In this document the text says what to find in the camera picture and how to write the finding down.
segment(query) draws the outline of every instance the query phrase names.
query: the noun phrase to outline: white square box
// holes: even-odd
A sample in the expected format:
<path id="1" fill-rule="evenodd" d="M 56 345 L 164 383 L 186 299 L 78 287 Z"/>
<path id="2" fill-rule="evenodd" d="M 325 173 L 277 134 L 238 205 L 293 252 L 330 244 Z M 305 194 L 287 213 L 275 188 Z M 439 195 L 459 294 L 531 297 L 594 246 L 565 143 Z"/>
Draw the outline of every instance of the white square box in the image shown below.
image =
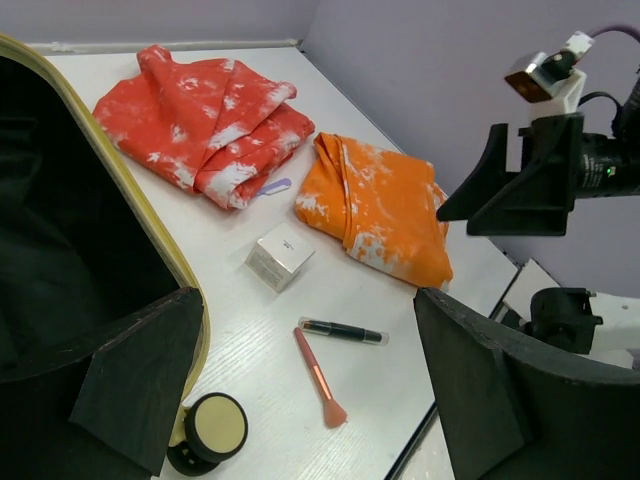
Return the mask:
<path id="1" fill-rule="evenodd" d="M 280 223 L 253 246 L 245 263 L 276 292 L 281 292 L 300 272 L 314 249 Z"/>

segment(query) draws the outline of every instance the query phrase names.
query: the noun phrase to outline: purple wall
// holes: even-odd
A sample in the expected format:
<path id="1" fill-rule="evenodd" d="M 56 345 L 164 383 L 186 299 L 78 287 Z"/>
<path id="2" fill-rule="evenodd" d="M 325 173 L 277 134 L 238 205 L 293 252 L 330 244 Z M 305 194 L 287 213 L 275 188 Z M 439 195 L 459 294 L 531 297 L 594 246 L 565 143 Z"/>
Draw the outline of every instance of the purple wall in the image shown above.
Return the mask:
<path id="1" fill-rule="evenodd" d="M 478 161 L 491 124 L 510 122 L 514 133 L 527 122 L 527 104 L 502 80 L 512 63 L 558 49 L 577 29 L 621 19 L 640 27 L 640 3 L 322 0 L 304 48 L 404 151 L 434 163 L 452 191 Z M 624 101 L 638 63 L 633 40 L 600 37 L 581 63 L 587 92 Z M 609 133 L 611 105 L 594 100 L 585 112 L 587 131 Z M 582 200 L 564 238 L 494 240 L 519 261 L 536 258 L 565 285 L 640 295 L 638 219 L 640 198 Z"/>
<path id="2" fill-rule="evenodd" d="M 2 0 L 0 31 L 24 42 L 303 38 L 319 0 Z"/>

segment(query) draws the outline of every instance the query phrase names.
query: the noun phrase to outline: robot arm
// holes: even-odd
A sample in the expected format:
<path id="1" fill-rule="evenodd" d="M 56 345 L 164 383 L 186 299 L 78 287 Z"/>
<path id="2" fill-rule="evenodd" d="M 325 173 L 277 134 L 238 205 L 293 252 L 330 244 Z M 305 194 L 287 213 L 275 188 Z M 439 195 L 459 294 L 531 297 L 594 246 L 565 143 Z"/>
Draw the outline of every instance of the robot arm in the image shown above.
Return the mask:
<path id="1" fill-rule="evenodd" d="M 615 25 L 576 32 L 557 53 L 516 62 L 505 80 L 531 104 L 520 172 L 506 171 L 506 124 L 493 125 L 478 165 L 437 212 L 441 221 L 467 220 L 469 235 L 562 236 L 577 198 L 640 194 L 640 80 L 618 106 L 613 136 L 583 132 L 577 109 L 586 74 L 576 64 L 600 33 L 640 32 Z M 597 359 L 602 352 L 640 348 L 640 300 L 553 288 L 531 302 L 523 330 L 547 344 Z"/>
<path id="2" fill-rule="evenodd" d="M 493 125 L 480 162 L 438 210 L 441 221 L 467 220 L 469 235 L 566 234 L 575 200 L 640 194 L 640 80 L 612 124 L 613 138 L 585 133 L 576 110 L 586 75 L 575 68 L 594 44 L 576 32 L 559 52 L 520 59 L 505 77 L 532 104 L 520 172 L 506 171 L 508 126 Z"/>

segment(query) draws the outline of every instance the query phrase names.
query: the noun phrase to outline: yellow trim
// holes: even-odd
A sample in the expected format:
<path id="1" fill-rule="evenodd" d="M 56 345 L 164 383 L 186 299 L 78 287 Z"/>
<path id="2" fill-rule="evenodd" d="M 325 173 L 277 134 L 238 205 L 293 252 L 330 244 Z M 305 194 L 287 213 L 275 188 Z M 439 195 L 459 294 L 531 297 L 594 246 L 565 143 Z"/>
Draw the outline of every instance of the yellow trim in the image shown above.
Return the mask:
<path id="1" fill-rule="evenodd" d="M 72 113 L 78 126 L 93 147 L 98 158 L 107 168 L 109 174 L 118 185 L 127 203 L 133 209 L 138 221 L 155 245 L 163 260 L 182 287 L 193 286 L 199 288 L 191 267 L 185 260 L 182 252 L 174 242 L 153 207 L 145 197 L 142 190 L 134 180 L 128 168 L 122 162 L 122 158 L 111 142 L 104 134 L 98 123 L 87 109 L 84 102 L 73 90 L 69 82 L 60 74 L 46 58 L 32 50 L 21 42 L 0 33 L 0 56 L 14 60 L 45 79 L 65 102 Z M 191 371 L 184 386 L 182 399 L 191 392 L 196 380 L 202 373 L 209 353 L 210 323 L 206 300 L 204 300 L 204 316 L 198 345 L 194 352 Z"/>

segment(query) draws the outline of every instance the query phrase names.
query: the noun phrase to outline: black eyeliner pencil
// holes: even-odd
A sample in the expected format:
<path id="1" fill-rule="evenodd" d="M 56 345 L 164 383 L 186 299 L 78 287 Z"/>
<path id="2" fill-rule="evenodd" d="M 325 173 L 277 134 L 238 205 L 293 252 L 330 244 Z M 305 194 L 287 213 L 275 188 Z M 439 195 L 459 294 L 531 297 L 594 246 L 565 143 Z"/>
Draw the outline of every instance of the black eyeliner pencil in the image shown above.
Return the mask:
<path id="1" fill-rule="evenodd" d="M 308 317 L 300 317 L 298 326 L 304 332 L 317 333 L 329 337 L 337 337 L 354 342 L 371 343 L 374 345 L 386 345 L 389 343 L 389 334 L 374 332 L 365 328 L 353 327 L 342 323 L 322 322 Z"/>

